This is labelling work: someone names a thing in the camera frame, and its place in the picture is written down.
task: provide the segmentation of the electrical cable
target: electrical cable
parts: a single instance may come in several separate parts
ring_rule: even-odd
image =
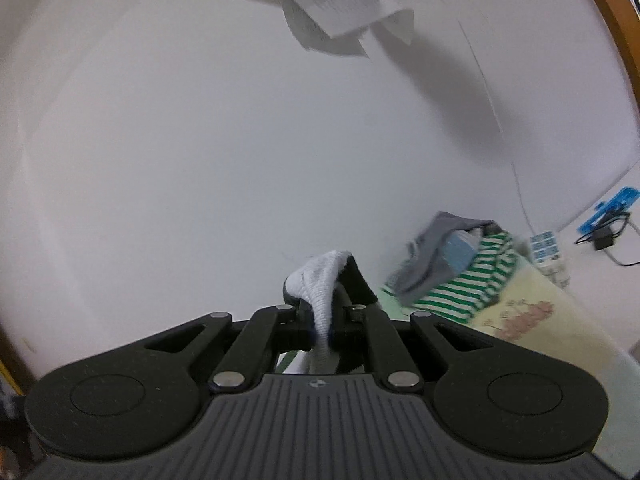
[[[631,228],[638,234],[638,236],[640,236],[640,228],[638,228],[638,226],[636,224],[634,224],[631,220],[629,220],[628,217],[626,219],[625,226],[626,226],[627,223],[629,225],[631,225]],[[633,262],[633,263],[630,263],[630,264],[624,264],[621,261],[619,261],[613,254],[611,254],[607,249],[603,249],[603,251],[609,257],[609,260],[614,262],[617,266],[620,266],[620,267],[633,267],[633,266],[636,266],[636,265],[640,265],[640,261]]]
[[[602,229],[603,227],[607,227],[610,226],[612,224],[614,224],[615,222],[618,222],[620,220],[623,221],[622,227],[620,227],[619,229],[617,229],[614,233],[613,233],[613,238],[618,238],[623,231],[625,230],[627,224],[630,223],[630,216],[631,213],[624,211],[624,210],[620,210],[617,209],[616,211],[610,211],[607,212],[599,221],[596,225],[594,225],[593,229],[588,232],[585,235],[582,235],[581,237],[579,237],[574,244],[575,245],[579,245],[579,244],[583,244],[586,242],[593,242],[593,234],[594,232],[596,232],[598,229]]]
[[[533,224],[529,215],[527,213],[527,209],[524,207],[524,199],[522,197],[522,192],[520,190],[520,177],[518,176],[518,171],[516,170],[516,163],[513,157],[513,150],[511,149],[511,145],[507,140],[507,137],[504,134],[504,130],[502,129],[502,124],[500,123],[500,119],[498,118],[498,113],[495,110],[494,100],[491,98],[491,93],[489,92],[489,85],[486,81],[486,77],[484,76],[484,72],[482,71],[482,67],[480,66],[480,62],[478,61],[478,56],[476,56],[476,51],[471,46],[471,41],[469,37],[466,35],[465,29],[462,27],[462,23],[458,20],[458,25],[460,26],[460,30],[462,31],[462,35],[465,37],[465,40],[471,50],[471,54],[474,57],[476,65],[478,66],[478,70],[480,71],[480,75],[482,76],[482,82],[484,84],[484,92],[486,93],[487,99],[489,100],[489,106],[491,107],[491,112],[494,114],[495,122],[498,124],[498,130],[500,131],[500,136],[502,137],[502,142],[507,147],[509,152],[510,162],[511,162],[511,172],[513,173],[513,178],[516,181],[516,192],[518,193],[518,200],[520,201],[520,208],[522,209],[522,213],[524,215],[524,219],[527,222],[527,226],[529,227],[531,234],[536,234],[536,230],[533,228]]]

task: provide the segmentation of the orange frame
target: orange frame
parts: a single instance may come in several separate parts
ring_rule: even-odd
[[[594,0],[611,31],[640,106],[640,18],[632,0]]]

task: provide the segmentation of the striped clothing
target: striped clothing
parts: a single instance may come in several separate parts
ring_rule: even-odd
[[[428,295],[414,301],[411,309],[429,310],[447,319],[467,323],[500,293],[513,274],[516,261],[509,233],[486,236],[467,270],[432,288]],[[386,288],[382,291],[393,295]]]

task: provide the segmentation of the gray cloth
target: gray cloth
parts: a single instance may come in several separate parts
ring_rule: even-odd
[[[409,259],[386,280],[386,286],[401,304],[411,305],[433,287],[452,280],[456,273],[442,257],[442,245],[453,231],[478,227],[484,228],[485,235],[502,231],[492,220],[473,220],[440,211],[428,227],[407,244]]]

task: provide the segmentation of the cloth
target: cloth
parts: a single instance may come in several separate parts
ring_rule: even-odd
[[[292,350],[281,354],[275,372],[277,374],[307,374],[311,357],[310,352],[302,350]]]
[[[470,231],[453,231],[442,246],[442,257],[449,264],[455,275],[466,270],[478,253],[482,241],[480,229]]]
[[[408,310],[428,310],[442,317],[468,323],[473,316],[494,302],[516,267],[518,255],[507,232],[486,236],[470,267],[442,283]],[[393,295],[392,290],[382,289]]]
[[[339,356],[329,348],[331,305],[335,283],[351,253],[330,251],[309,260],[285,281],[285,290],[294,298],[305,300],[314,311],[316,345],[295,363],[296,370],[308,367],[312,374],[335,372]]]
[[[386,286],[403,305],[411,305],[420,300],[433,287],[448,282],[456,275],[442,257],[442,246],[447,237],[453,231],[469,231],[489,226],[493,230],[485,234],[501,231],[492,220],[473,220],[440,211],[428,227],[407,244],[408,260],[386,280]]]

